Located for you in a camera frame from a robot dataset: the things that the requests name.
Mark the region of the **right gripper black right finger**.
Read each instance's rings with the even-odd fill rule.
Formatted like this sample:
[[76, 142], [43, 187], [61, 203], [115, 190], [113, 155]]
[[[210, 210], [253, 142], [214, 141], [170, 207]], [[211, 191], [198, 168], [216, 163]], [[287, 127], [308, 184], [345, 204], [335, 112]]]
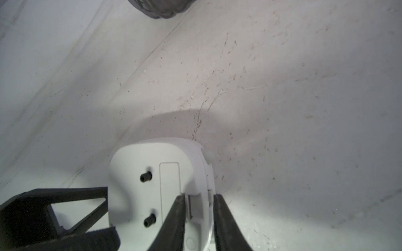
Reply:
[[220, 194], [214, 195], [213, 215], [217, 251], [252, 251]]

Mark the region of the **dark glass vase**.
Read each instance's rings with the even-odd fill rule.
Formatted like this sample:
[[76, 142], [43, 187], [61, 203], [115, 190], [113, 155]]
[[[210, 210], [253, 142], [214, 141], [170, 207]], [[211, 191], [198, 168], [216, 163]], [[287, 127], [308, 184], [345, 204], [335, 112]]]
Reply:
[[128, 0], [128, 2], [153, 19], [170, 19], [185, 12], [195, 0]]

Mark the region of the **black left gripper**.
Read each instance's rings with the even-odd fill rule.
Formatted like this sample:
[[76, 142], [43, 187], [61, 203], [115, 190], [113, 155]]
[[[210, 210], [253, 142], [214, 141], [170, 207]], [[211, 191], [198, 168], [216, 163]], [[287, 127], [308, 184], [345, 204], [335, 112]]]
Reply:
[[[91, 199], [105, 201], [72, 228], [65, 229], [59, 224], [53, 204]], [[1, 204], [1, 248], [118, 251], [120, 238], [115, 227], [86, 233], [108, 212], [107, 203], [107, 187], [34, 189], [20, 193]]]

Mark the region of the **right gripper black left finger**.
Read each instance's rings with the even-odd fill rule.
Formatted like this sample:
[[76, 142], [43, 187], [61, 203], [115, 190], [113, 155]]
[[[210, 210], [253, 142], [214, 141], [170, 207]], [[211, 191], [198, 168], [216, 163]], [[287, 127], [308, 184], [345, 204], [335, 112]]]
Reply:
[[183, 251], [186, 222], [185, 195], [179, 195], [148, 251]]

